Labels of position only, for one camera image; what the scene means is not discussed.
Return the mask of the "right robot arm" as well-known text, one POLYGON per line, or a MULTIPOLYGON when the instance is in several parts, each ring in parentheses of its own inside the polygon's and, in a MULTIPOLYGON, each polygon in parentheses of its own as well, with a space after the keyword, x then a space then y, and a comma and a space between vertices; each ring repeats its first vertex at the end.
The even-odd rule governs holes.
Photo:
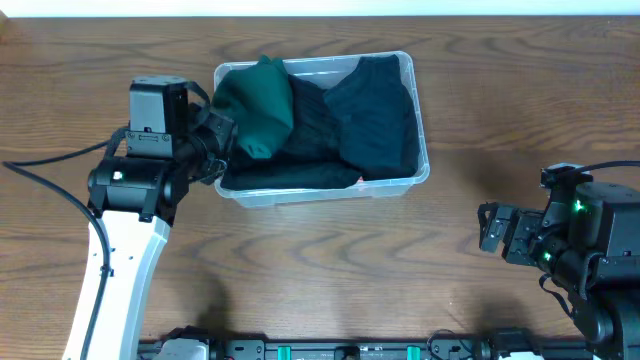
POLYGON ((639 356, 639 193, 597 182, 595 166, 544 168, 544 209, 484 203, 479 247, 515 265, 536 267, 566 291, 565 314, 601 359, 639 356))

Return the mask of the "small black garment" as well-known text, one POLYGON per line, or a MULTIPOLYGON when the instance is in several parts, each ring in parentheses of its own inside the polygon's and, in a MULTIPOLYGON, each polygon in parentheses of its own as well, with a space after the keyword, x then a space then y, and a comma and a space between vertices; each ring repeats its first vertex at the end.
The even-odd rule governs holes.
POLYGON ((396 56, 362 57, 355 70, 324 93, 338 121, 340 157, 367 181, 403 178, 403 94, 396 56))

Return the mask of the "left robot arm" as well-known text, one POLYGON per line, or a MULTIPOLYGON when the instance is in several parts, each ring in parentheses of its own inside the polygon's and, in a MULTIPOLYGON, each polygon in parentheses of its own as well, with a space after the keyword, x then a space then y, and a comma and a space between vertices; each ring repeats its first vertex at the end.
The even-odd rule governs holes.
POLYGON ((88 176, 89 253, 66 359, 133 359, 179 202, 227 168, 237 127, 177 76, 139 76, 129 124, 88 176))

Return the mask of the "dark green garment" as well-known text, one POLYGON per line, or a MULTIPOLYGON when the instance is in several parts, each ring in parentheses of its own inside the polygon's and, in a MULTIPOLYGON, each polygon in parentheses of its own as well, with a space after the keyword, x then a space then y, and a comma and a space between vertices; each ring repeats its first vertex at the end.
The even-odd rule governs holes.
POLYGON ((250 158, 273 157, 294 129, 293 92, 280 58, 229 71, 217 85, 213 107, 235 121, 237 145, 250 158))

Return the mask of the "black garment with tag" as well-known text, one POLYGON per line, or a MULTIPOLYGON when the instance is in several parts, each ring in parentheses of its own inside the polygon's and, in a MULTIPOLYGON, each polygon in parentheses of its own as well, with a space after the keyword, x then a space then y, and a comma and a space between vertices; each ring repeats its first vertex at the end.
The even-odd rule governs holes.
POLYGON ((413 99, 408 91, 403 94, 402 113, 403 141, 401 154, 401 172, 403 178, 412 177, 418 170, 420 154, 419 134, 415 117, 413 99))

